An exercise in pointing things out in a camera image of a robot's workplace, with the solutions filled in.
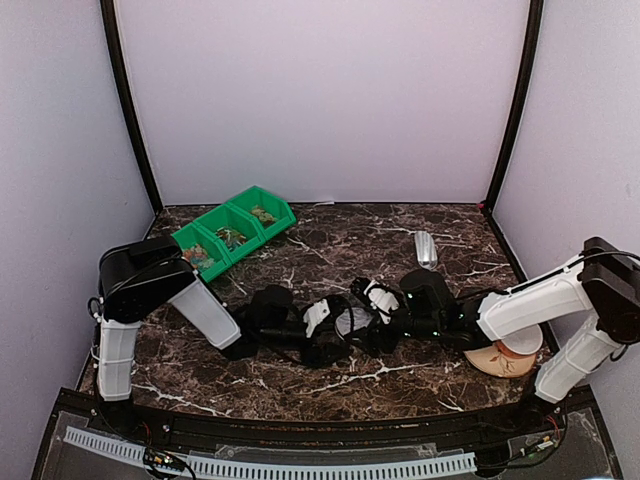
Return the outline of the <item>grey round plastic lid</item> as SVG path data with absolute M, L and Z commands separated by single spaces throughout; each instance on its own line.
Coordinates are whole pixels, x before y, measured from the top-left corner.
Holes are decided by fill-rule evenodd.
M 347 335 L 366 329 L 372 320 L 373 315 L 365 309 L 345 309 L 335 320 L 336 334 L 344 340 Z

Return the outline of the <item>metal scoop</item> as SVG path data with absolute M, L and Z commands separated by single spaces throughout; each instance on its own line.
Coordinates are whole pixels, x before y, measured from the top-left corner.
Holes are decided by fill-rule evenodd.
M 438 253 L 433 236 L 427 231 L 416 231 L 414 244 L 418 265 L 423 269 L 433 271 L 438 264 Z

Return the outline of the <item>green bin mixed candies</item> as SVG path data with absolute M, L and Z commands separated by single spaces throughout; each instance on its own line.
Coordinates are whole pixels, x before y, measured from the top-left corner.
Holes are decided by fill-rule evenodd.
M 222 204 L 195 220 L 204 232 L 220 240 L 232 264 L 250 255 L 265 243 L 256 218 L 236 206 Z

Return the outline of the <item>green bin colourful candies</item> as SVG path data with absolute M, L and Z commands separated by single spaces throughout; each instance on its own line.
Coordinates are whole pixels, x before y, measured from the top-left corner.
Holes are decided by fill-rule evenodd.
M 219 277 L 231 267 L 222 242 L 194 223 L 174 232 L 172 237 L 179 244 L 182 256 L 205 282 Z

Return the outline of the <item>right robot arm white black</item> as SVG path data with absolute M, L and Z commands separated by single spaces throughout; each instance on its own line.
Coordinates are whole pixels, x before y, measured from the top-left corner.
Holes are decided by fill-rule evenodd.
M 582 326 L 538 369 L 530 395 L 511 410 L 510 424 L 521 434 L 534 432 L 547 420 L 549 405 L 639 341 L 639 257 L 600 237 L 586 240 L 561 266 L 506 289 L 455 296 L 444 277 L 429 269 L 409 272 L 399 287 L 356 278 L 351 291 L 365 318 L 349 313 L 339 331 L 343 338 L 361 341 L 372 355 L 393 352 L 407 336 L 466 356 L 503 347 L 530 357 L 540 349 L 543 323 L 585 314 Z

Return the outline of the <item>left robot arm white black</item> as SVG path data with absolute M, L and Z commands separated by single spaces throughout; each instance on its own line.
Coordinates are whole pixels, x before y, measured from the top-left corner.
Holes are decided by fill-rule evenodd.
M 98 294 L 89 299 L 88 310 L 97 322 L 95 389 L 106 401 L 101 417 L 120 436 L 134 435 L 141 427 L 140 412 L 126 402 L 138 330 L 165 304 L 232 361 L 266 349 L 291 363 L 320 369 L 351 353 L 345 341 L 322 339 L 349 306 L 341 296 L 298 309 L 290 290 L 269 285 L 230 310 L 173 238 L 112 248 L 100 258 Z

